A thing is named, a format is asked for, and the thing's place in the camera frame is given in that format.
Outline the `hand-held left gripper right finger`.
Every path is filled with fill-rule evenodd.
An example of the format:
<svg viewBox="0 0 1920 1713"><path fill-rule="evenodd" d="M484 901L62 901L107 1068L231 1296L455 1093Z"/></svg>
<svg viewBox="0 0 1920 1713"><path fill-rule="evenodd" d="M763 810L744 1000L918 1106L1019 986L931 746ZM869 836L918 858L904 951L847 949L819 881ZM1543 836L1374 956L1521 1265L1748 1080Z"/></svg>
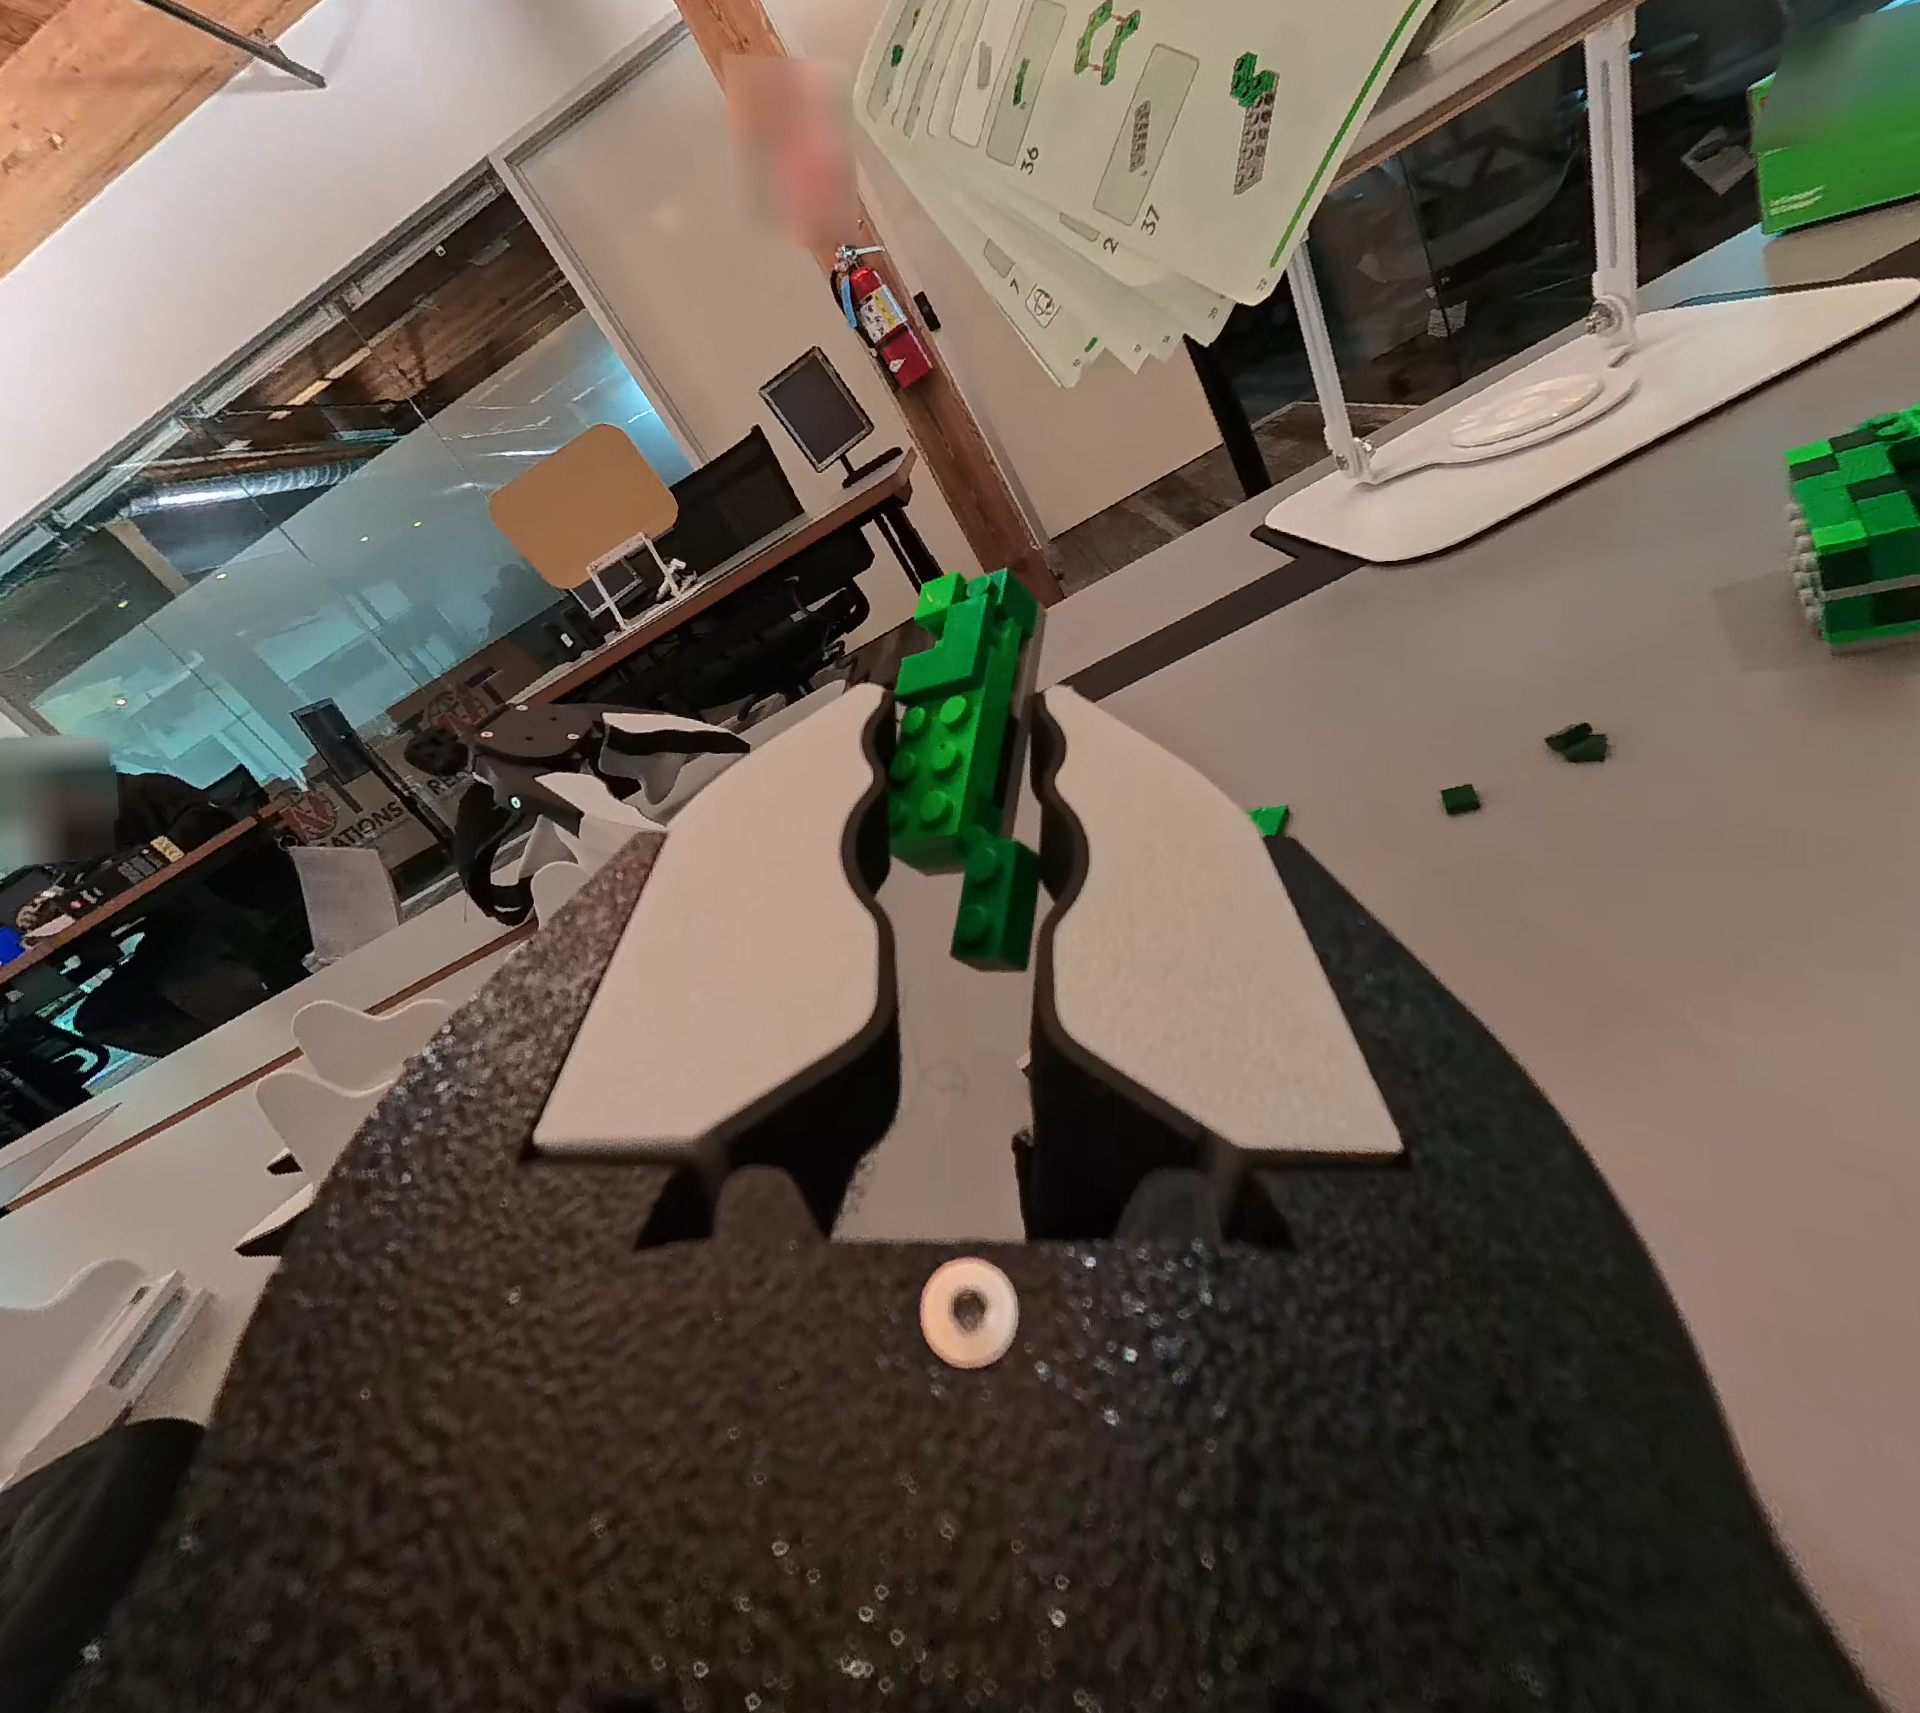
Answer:
<svg viewBox="0 0 1920 1713"><path fill-rule="evenodd" d="M1403 1138L1267 840L1102 705L1041 692L1041 845L1064 861L1033 963L1031 1068L1076 1068L1238 1165L1389 1165Z"/></svg>

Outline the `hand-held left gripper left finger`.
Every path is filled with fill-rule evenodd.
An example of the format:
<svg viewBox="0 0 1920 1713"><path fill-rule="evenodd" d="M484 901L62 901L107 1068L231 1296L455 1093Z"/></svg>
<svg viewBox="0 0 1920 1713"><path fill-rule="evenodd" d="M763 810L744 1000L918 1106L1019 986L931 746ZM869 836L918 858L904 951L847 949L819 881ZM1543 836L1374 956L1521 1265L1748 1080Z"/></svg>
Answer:
<svg viewBox="0 0 1920 1713"><path fill-rule="evenodd" d="M895 1024L886 774L895 698L859 684L670 824L531 1130L562 1161L708 1174Z"/></svg>

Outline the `green toy brick assembly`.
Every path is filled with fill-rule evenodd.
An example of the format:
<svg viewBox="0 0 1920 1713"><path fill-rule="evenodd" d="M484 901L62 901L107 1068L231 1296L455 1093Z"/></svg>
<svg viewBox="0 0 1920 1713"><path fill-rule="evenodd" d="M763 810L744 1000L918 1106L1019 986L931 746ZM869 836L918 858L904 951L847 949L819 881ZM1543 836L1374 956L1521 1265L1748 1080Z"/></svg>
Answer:
<svg viewBox="0 0 1920 1713"><path fill-rule="evenodd" d="M886 781L893 861L957 883L950 955L981 972L1028 967L1041 856L1014 835L1040 607L1009 570L923 584L922 650L899 661Z"/></svg>

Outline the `grey desk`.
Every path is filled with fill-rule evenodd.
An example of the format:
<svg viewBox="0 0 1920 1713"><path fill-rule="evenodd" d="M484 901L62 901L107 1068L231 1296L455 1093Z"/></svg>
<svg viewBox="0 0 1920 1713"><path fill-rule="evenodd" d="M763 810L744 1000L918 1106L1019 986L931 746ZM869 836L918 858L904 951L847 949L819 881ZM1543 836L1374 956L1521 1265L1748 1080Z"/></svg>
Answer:
<svg viewBox="0 0 1920 1713"><path fill-rule="evenodd" d="M1782 458L1915 377L1905 314L1461 548L1307 593L1254 501L1071 594L1044 659L1290 802L1546 1091L1892 1708L1915 1708L1915 646L1812 638ZM1606 762L1548 751L1573 722ZM1461 782L1483 807L1447 819Z"/></svg>

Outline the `brown-top office desk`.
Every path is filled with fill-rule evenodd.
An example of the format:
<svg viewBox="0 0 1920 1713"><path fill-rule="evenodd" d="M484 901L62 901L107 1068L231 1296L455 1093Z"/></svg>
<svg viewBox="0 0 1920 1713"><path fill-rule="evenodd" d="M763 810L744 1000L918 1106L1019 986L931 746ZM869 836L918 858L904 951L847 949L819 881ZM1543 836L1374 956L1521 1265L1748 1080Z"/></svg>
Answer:
<svg viewBox="0 0 1920 1713"><path fill-rule="evenodd" d="M588 616L575 596L566 594L511 637L484 646L444 677L388 707L386 716L395 724L477 721L485 707L586 690L632 659L658 659L660 648L684 622L841 526L858 524L863 533L875 526L897 556L908 584L919 588L937 567L905 514L913 464L912 453L899 453L897 460L872 477L852 487L841 484L821 511L804 511L802 518L783 526L774 540L735 555L725 573L696 569L698 584L684 598L643 611L638 588L623 593L619 612L635 621L627 631L615 633L612 624Z"/></svg>

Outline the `white wood-edged desk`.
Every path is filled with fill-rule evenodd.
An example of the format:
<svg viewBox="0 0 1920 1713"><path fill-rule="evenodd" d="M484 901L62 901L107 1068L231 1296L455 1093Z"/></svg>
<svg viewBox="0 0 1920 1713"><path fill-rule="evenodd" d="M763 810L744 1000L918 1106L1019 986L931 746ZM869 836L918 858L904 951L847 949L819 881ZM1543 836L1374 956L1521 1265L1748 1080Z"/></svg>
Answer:
<svg viewBox="0 0 1920 1713"><path fill-rule="evenodd" d="M199 1336L209 1331L226 1331L228 1347L235 1347L257 1294L259 1263L238 1252L252 1221L291 1210L295 1187L318 1192L325 1180L305 1182L254 1097L266 1074L298 1062L291 1017L313 1000L367 1014L419 998L453 1005L355 1137L386 1104L381 1128L399 1145L439 1132L457 1152L470 1152L482 1130L497 1125L505 1135L501 1158L525 1173L690 1173L708 1197L729 1168L774 1165L802 1174L794 1145L780 1140L772 1152L755 1152L745 1146L750 1130L716 1174L639 1161L562 1161L531 1148L533 1125L661 842L635 836L595 870L562 861L539 866L531 879L536 926L521 941L505 934L500 944L484 942L482 916L446 902L118 1083L79 1109L74 1128L36 1130L27 1146L55 1150L57 1158L52 1179L29 1177L26 1209L10 1207L4 1221L4 1308L41 1305L84 1269L129 1258L154 1272L179 1269L208 1292L179 1349L197 1356ZM804 1098L828 1098L828 1076L753 1128L786 1125ZM179 1349L156 1374L169 1370Z"/></svg>

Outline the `white plastic finger part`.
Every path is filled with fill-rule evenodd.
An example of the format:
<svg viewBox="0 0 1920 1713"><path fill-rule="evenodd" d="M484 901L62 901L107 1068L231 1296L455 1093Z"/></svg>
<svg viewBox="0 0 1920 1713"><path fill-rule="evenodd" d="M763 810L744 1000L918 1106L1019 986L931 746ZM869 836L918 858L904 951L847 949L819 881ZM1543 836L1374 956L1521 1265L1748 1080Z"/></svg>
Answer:
<svg viewBox="0 0 1920 1713"><path fill-rule="evenodd" d="M419 998L386 1014L336 1000L294 1012L298 1062L266 1074L252 1094L305 1182L323 1180L406 1062L453 1011L446 1000Z"/></svg>
<svg viewBox="0 0 1920 1713"><path fill-rule="evenodd" d="M523 788L523 802L549 821L572 856L595 870L635 836L664 836L660 821L635 810L590 771L545 771Z"/></svg>
<svg viewBox="0 0 1920 1713"><path fill-rule="evenodd" d="M4 1480L120 1423L194 1332L209 1294L179 1269L110 1258L2 1311Z"/></svg>

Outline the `spare hand-held gripper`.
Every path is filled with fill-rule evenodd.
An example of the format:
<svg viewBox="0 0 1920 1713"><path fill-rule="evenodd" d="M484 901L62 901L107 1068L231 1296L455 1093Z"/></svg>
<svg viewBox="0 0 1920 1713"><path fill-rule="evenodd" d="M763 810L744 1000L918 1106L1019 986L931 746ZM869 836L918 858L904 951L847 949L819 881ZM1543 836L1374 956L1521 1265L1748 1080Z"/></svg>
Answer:
<svg viewBox="0 0 1920 1713"><path fill-rule="evenodd" d="M501 879L501 849L539 826L560 830L523 802L521 788L545 771L590 771L638 813L667 822L750 755L750 741L706 718L588 703L511 705L470 731L422 727L401 744L419 774L466 781L451 822L451 861L473 907L505 929L533 916L528 858Z"/></svg>

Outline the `black office chair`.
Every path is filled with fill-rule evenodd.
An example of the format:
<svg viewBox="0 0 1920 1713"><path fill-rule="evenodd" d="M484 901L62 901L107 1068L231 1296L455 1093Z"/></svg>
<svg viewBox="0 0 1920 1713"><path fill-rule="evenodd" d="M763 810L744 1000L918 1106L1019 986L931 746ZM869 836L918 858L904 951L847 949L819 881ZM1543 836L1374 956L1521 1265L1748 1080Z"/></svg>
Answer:
<svg viewBox="0 0 1920 1713"><path fill-rule="evenodd" d="M670 555L699 573L725 573L804 518L804 506L759 429L675 487ZM768 698L797 703L841 656L872 605L858 579L874 565L862 526L841 526L774 565L684 622L660 648L661 692L673 709L745 712Z"/></svg>

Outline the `tan board book stand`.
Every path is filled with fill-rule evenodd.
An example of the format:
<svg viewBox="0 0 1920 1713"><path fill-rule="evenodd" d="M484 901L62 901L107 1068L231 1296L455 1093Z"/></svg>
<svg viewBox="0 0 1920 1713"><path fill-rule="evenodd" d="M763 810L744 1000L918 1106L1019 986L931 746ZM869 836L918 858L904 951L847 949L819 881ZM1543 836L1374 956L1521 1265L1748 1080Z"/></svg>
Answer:
<svg viewBox="0 0 1920 1713"><path fill-rule="evenodd" d="M673 490L615 425L586 429L500 484L488 514L508 545L553 588L615 633L635 624L619 596L641 609L687 596L699 574L660 543L679 516Z"/></svg>

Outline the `white book stand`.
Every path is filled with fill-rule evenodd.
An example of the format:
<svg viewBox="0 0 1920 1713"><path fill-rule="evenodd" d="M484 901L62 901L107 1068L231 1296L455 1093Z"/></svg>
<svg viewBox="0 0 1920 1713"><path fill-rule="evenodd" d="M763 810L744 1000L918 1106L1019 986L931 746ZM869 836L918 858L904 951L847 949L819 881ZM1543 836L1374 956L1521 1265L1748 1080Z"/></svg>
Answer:
<svg viewBox="0 0 1920 1713"><path fill-rule="evenodd" d="M1271 292L1291 291L1331 471L1271 506L1263 523L1279 539L1372 565L1456 548L1915 309L1909 276L1640 309L1627 59L1640 2L1598 2L1477 94L1366 140L1339 173L1331 188L1582 40L1595 228L1582 334L1374 447L1345 417L1305 228Z"/></svg>

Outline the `grey computer monitor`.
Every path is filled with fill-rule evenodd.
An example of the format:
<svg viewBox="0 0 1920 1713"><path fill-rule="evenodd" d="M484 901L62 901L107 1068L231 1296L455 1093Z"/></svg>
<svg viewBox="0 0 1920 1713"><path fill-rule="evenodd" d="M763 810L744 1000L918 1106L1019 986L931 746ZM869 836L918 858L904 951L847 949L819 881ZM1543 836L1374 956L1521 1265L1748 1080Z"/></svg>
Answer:
<svg viewBox="0 0 1920 1713"><path fill-rule="evenodd" d="M852 463L852 451L875 427L817 347L783 366L757 395L815 473L828 473L837 463L844 483L852 487L899 458L897 448L887 448L858 467Z"/></svg>

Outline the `glass partition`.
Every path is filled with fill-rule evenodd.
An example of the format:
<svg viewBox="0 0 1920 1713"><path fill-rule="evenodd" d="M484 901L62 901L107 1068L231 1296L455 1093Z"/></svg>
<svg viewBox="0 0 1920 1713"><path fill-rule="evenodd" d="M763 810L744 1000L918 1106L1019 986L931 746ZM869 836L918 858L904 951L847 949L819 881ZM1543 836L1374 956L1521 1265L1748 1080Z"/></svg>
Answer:
<svg viewBox="0 0 1920 1713"><path fill-rule="evenodd" d="M311 705L516 692L592 635L490 501L595 425L699 464L479 167L4 533L4 734L272 778Z"/></svg>

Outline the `red fire extinguisher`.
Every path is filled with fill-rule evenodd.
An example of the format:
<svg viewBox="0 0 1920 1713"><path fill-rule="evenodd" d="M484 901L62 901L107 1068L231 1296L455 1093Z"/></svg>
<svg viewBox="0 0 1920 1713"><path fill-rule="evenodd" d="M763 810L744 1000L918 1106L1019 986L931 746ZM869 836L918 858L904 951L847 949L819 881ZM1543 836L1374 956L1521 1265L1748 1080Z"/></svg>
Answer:
<svg viewBox="0 0 1920 1713"><path fill-rule="evenodd" d="M874 248L837 247L829 285L837 309L875 358L893 391L905 393L931 375L931 357L908 309L875 264Z"/></svg>

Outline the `green brick instruction booklet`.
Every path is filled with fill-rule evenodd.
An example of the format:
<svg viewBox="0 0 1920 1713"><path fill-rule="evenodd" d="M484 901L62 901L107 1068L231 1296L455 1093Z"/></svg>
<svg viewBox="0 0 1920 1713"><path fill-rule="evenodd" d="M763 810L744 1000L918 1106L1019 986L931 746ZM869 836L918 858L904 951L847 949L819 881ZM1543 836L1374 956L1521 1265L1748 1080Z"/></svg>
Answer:
<svg viewBox="0 0 1920 1713"><path fill-rule="evenodd" d="M890 0L854 116L1054 384L1254 307L1366 140L1602 0Z"/></svg>

